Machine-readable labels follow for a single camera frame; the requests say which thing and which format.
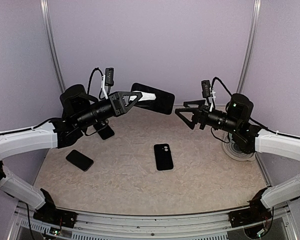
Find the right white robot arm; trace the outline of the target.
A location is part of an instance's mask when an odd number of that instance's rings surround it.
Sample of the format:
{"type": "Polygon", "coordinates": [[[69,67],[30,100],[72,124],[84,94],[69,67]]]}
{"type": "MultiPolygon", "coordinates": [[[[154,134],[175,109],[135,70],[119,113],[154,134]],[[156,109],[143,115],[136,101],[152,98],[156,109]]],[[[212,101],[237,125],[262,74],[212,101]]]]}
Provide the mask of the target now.
{"type": "MultiPolygon", "coordinates": [[[[231,134],[234,143],[245,154],[274,154],[300,162],[300,136],[272,131],[260,124],[251,124],[249,121],[254,105],[243,94],[234,93],[225,112],[206,105],[204,100],[184,102],[183,106],[177,108],[175,113],[190,129],[194,129],[196,124],[200,125],[200,129],[210,126],[231,134]]],[[[300,174],[260,190],[250,200],[245,216],[250,222],[256,222],[267,209],[299,197],[300,174]]]]}

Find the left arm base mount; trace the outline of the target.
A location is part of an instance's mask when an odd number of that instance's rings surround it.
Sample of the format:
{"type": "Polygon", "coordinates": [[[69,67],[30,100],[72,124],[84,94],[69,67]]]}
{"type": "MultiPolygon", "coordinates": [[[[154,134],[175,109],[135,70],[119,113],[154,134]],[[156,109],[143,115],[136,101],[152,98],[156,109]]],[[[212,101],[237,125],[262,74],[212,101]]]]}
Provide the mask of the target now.
{"type": "Polygon", "coordinates": [[[77,220],[77,213],[63,209],[40,209],[33,214],[35,220],[44,223],[73,229],[77,220]]]}

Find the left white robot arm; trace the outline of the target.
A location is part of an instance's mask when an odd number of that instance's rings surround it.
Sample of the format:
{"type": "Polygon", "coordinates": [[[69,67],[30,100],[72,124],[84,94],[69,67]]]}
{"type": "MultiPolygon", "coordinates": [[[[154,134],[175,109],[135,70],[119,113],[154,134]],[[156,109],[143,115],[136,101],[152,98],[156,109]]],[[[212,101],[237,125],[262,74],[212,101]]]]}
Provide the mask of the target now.
{"type": "Polygon", "coordinates": [[[0,131],[0,190],[28,204],[53,223],[60,218],[50,194],[13,174],[3,160],[36,150],[62,149],[74,145],[88,127],[126,114],[139,101],[154,101],[157,94],[145,90],[116,91],[98,100],[82,84],[60,95],[62,117],[53,117],[28,128],[0,131]]]}

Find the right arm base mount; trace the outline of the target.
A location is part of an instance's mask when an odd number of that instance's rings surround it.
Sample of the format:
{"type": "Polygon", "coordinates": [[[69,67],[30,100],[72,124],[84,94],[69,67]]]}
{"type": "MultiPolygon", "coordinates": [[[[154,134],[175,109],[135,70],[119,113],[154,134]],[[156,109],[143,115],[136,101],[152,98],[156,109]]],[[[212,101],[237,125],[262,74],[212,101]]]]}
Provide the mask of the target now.
{"type": "Polygon", "coordinates": [[[251,207],[230,211],[228,215],[232,228],[258,223],[272,218],[272,213],[269,210],[259,210],[251,207]]]}

